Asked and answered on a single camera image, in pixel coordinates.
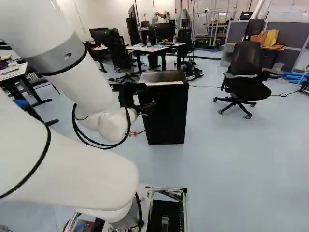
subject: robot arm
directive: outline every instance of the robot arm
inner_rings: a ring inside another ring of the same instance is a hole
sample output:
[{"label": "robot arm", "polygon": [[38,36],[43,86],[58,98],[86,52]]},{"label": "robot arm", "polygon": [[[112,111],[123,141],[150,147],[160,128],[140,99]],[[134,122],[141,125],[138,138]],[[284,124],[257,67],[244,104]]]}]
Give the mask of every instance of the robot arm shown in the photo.
[{"label": "robot arm", "polygon": [[[10,17],[1,27],[3,39],[78,105],[76,118],[80,124],[111,142],[119,141],[128,128],[124,109],[104,113],[114,103],[112,89],[66,23],[56,2],[31,0],[26,6],[22,0],[1,0],[0,17],[4,21],[9,17],[8,12],[16,11],[16,17]],[[133,123],[137,113],[129,109],[129,114]]]},{"label": "robot arm", "polygon": [[[125,110],[104,113],[113,92],[54,0],[0,0],[0,20],[2,38],[77,104],[81,124],[121,139]],[[50,130],[1,90],[0,101],[0,199],[70,206],[111,223],[129,212],[139,180],[132,162]],[[134,122],[136,110],[128,114]]]}]

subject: gray partition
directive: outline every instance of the gray partition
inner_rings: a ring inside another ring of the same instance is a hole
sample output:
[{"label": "gray partition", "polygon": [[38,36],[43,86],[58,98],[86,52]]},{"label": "gray partition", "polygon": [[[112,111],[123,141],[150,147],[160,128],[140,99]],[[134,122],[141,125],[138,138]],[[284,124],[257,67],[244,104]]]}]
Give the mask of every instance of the gray partition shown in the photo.
[{"label": "gray partition", "polygon": [[279,52],[276,63],[284,63],[285,65],[283,66],[282,70],[290,72],[293,69],[299,54],[300,51],[286,49],[282,52]]},{"label": "gray partition", "polygon": [[309,23],[268,22],[267,30],[277,29],[277,42],[285,43],[287,47],[302,48],[308,35]]},{"label": "gray partition", "polygon": [[227,43],[238,43],[245,35],[248,22],[233,22],[231,21],[230,29],[227,35]]}]

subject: yellow bag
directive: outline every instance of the yellow bag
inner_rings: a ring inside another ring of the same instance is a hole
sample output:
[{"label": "yellow bag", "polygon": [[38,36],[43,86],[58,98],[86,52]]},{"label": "yellow bag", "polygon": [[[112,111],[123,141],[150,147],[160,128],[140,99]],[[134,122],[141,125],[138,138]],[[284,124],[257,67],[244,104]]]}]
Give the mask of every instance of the yellow bag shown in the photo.
[{"label": "yellow bag", "polygon": [[278,30],[268,30],[267,36],[263,42],[263,47],[271,47],[275,45],[277,41],[279,31]]}]

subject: black office chair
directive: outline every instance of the black office chair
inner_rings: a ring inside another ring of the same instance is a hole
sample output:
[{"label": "black office chair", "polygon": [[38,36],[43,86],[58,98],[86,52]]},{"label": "black office chair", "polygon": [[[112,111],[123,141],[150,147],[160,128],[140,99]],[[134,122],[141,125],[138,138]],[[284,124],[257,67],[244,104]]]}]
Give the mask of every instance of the black office chair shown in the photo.
[{"label": "black office chair", "polygon": [[[188,43],[185,46],[181,46],[178,48],[177,52],[181,54],[181,57],[183,58],[181,65],[195,65],[194,63],[194,49],[193,49],[193,43],[191,39],[191,30],[190,29],[181,29],[178,31],[178,36],[177,36],[177,42],[181,43]],[[187,61],[185,61],[185,57],[187,56],[188,53],[191,53],[193,55],[193,60],[188,64]]]},{"label": "black office chair", "polygon": [[129,56],[128,50],[125,49],[124,40],[121,38],[116,30],[110,30],[110,45],[112,62],[117,73],[125,73],[124,76],[116,78],[120,83],[124,81],[135,80],[132,77],[137,77],[138,72],[128,73],[133,67],[133,61]]},{"label": "black office chair", "polygon": [[[264,25],[259,30],[253,29],[257,24],[254,22],[246,30],[245,39],[250,39],[251,35],[259,34]],[[219,110],[219,114],[223,114],[224,111],[231,108],[234,105],[238,105],[245,113],[245,119],[250,119],[252,114],[243,106],[248,104],[251,107],[256,106],[256,102],[262,99],[266,99],[271,95],[271,90],[262,84],[267,79],[267,74],[279,74],[276,70],[262,69],[261,66],[261,44],[258,42],[252,42],[245,40],[237,43],[233,51],[232,62],[228,67],[227,72],[223,73],[224,79],[221,85],[221,91],[224,89],[227,93],[231,94],[231,97],[225,98],[213,98],[213,101],[217,100],[231,102],[226,108]]]}]

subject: chair base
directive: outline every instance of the chair base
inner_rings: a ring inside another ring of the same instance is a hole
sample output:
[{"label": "chair base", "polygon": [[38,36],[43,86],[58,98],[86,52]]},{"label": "chair base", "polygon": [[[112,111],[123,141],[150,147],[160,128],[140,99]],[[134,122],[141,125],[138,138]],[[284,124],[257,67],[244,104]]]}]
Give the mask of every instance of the chair base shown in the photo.
[{"label": "chair base", "polygon": [[138,76],[135,75],[135,73],[132,74],[126,73],[124,76],[116,78],[116,80],[119,81],[120,84],[123,83],[124,81],[135,82],[135,80],[132,77],[138,77]]},{"label": "chair base", "polygon": [[220,115],[222,115],[224,111],[228,110],[232,106],[238,105],[240,109],[242,109],[242,111],[246,113],[246,116],[244,117],[245,119],[250,119],[252,117],[252,114],[243,106],[243,104],[250,105],[250,107],[252,108],[256,106],[256,102],[245,101],[245,100],[241,100],[241,99],[237,99],[233,97],[213,98],[213,102],[217,102],[217,100],[223,101],[223,102],[225,101],[231,102],[226,108],[223,108],[222,110],[218,111]]}]

